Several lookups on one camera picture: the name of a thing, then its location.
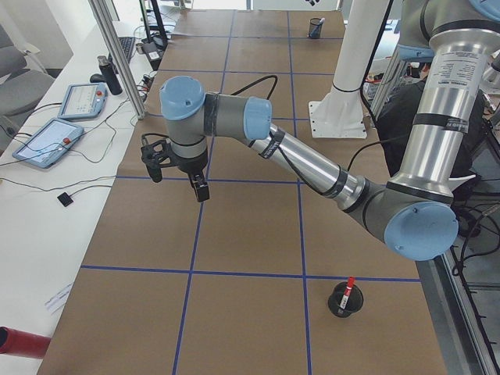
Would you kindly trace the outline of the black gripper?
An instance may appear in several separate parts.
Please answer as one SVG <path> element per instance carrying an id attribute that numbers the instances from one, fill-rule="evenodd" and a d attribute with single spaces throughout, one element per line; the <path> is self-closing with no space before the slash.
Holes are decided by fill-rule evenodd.
<path id="1" fill-rule="evenodd" d="M 190 158 L 183 158 L 177 154 L 173 154 L 173 160 L 177 164 L 177 168 L 188 175 L 197 201 L 207 201 L 209 199 L 209 185 L 205 179 L 203 170 L 208 163 L 208 151 L 205 150 L 200 155 Z"/>

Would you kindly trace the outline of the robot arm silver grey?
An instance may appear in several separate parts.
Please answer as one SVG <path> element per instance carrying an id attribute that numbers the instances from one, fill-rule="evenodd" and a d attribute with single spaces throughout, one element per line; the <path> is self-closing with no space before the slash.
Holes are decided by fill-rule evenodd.
<path id="1" fill-rule="evenodd" d="M 206 92 L 189 76 L 171 77 L 160 89 L 169 138 L 145 155 L 154 181 L 161 170 L 185 172 L 196 198 L 209 197 L 203 169 L 209 136 L 234 138 L 295 172 L 316 193 L 337 202 L 375 238 L 406 258 L 421 261 L 446 252 L 458 234 L 451 209 L 460 179 L 452 167 L 488 57 L 499 48 L 496 1 L 407 1 L 401 39 L 434 53 L 400 170 L 385 184 L 351 175 L 271 121 L 269 101 Z"/>

